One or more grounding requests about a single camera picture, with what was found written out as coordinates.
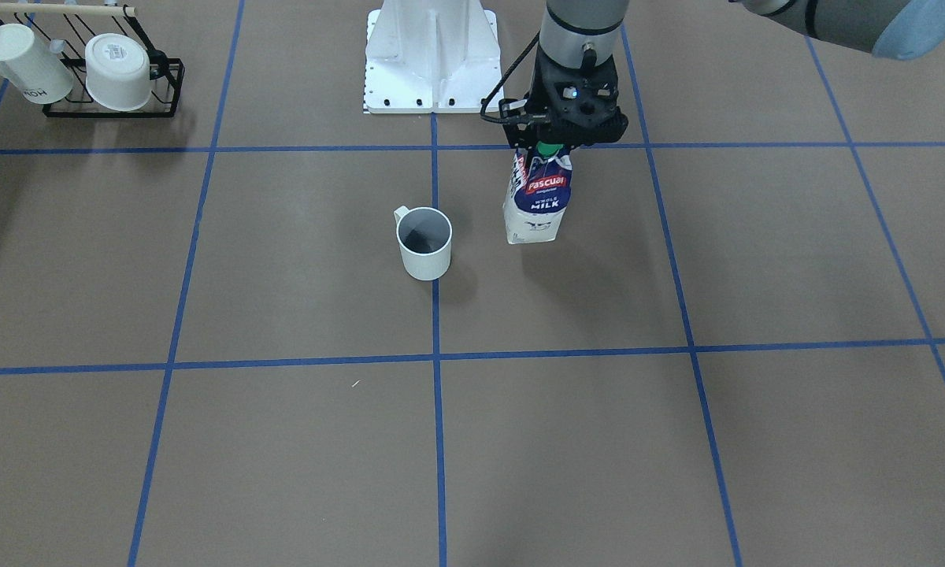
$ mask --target pascual logo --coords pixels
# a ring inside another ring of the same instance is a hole
[[[549,189],[549,187],[559,187],[562,184],[567,184],[567,177],[565,176],[548,176],[542,177],[542,179],[534,180],[534,182],[529,184],[528,189],[525,190],[526,195],[532,195],[535,191],[541,189]]]

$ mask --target milk carton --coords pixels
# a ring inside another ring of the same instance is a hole
[[[539,143],[532,150],[515,150],[504,225],[508,244],[555,240],[564,209],[570,202],[570,150]]]

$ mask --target wooden rod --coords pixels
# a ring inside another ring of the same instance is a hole
[[[133,6],[81,6],[80,4],[32,4],[22,2],[0,2],[0,14],[10,13],[137,17],[137,9],[135,9]]]

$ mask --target mug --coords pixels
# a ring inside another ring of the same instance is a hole
[[[99,105],[129,112],[151,99],[151,61],[140,43],[119,33],[91,37],[84,47],[87,93]]]
[[[20,23],[0,25],[0,76],[35,104],[62,100],[73,89],[69,69]]]
[[[451,221],[430,207],[397,208],[396,240],[403,266],[415,279],[437,280],[451,263]]]

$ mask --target black wire rack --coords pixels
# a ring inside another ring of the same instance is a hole
[[[32,12],[29,8],[33,8],[33,4],[21,3],[20,11],[17,11],[17,6],[15,5],[14,19],[18,23],[30,25],[31,28],[41,33],[48,42],[54,41],[54,37],[48,35],[41,28],[39,22],[36,21],[37,14],[26,16],[26,19],[21,18],[21,14]],[[77,42],[80,42],[81,50],[77,50],[72,40],[61,39],[64,48],[60,54],[60,61],[67,69],[70,69],[70,72],[76,78],[76,82],[74,82],[73,89],[65,98],[43,105],[43,114],[50,118],[170,118],[175,115],[182,94],[185,65],[182,64],[180,58],[168,57],[164,54],[164,51],[157,50],[140,21],[135,16],[129,15],[129,10],[127,10],[129,6],[123,4],[122,8],[122,16],[112,15],[108,18],[115,23],[113,30],[117,29],[119,33],[127,37],[131,37],[131,34],[135,35],[144,44],[147,57],[150,60],[149,80],[152,82],[152,100],[143,108],[129,112],[120,112],[99,105],[91,97],[91,93],[87,92],[87,86],[85,86],[87,67],[85,67],[83,51],[81,51],[87,45],[87,42],[90,42],[92,37],[95,37],[98,33],[79,14],[58,14],[62,15],[66,25],[72,30],[73,36],[76,37]],[[5,21],[0,17],[0,25],[4,24]]]

